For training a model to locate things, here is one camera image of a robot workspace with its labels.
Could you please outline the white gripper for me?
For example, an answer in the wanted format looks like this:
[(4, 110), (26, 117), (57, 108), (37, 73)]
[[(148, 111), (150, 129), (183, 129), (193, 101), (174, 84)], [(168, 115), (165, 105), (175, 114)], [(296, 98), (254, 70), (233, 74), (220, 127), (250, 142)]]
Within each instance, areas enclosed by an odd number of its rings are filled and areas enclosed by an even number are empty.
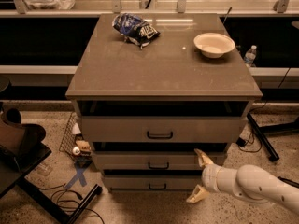
[(204, 200), (209, 192), (219, 192), (218, 172), (221, 170), (219, 165), (213, 164), (213, 160), (208, 155), (196, 148), (194, 152), (198, 156), (199, 166), (204, 168), (202, 172), (202, 183), (204, 186), (196, 185), (192, 194), (187, 198), (187, 203), (198, 203)]

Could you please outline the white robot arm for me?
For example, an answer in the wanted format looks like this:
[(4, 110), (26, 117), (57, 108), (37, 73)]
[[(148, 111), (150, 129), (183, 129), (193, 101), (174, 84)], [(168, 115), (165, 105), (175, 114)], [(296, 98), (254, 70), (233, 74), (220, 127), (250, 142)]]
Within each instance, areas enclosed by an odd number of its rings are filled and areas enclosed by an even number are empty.
[(195, 186), (187, 203), (204, 200), (209, 193), (227, 193), (238, 200), (257, 205), (280, 204), (299, 214), (299, 188), (271, 175), (256, 165), (246, 164), (238, 169), (217, 165), (200, 150), (195, 149), (202, 168), (202, 184)]

